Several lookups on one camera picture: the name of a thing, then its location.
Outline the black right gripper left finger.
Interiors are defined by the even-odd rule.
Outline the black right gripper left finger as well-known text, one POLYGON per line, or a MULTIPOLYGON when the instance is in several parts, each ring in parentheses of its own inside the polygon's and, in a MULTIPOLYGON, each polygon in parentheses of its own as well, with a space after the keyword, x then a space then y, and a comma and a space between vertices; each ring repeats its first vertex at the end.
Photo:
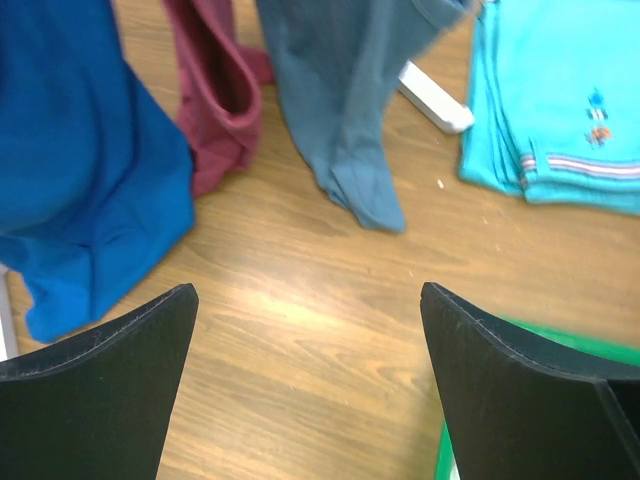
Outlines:
POLYGON ((1 364, 4 479, 154 479, 199 299, 178 285, 1 364))

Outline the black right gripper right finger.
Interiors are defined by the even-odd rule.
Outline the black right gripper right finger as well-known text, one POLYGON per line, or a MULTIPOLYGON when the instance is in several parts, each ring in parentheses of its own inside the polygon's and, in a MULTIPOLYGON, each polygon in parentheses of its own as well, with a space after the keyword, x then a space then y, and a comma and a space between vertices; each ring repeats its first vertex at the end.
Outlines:
POLYGON ((423 329, 462 479, 636 479, 639 368, 563 345, 436 283, 423 329))

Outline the royal blue tank top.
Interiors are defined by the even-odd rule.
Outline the royal blue tank top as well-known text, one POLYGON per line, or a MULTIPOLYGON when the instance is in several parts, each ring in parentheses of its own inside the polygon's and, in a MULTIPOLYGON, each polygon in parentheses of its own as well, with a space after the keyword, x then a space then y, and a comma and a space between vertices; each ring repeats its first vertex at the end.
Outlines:
POLYGON ((107 1, 1 5, 1 261, 51 343, 99 320, 192 227, 183 134, 107 1))

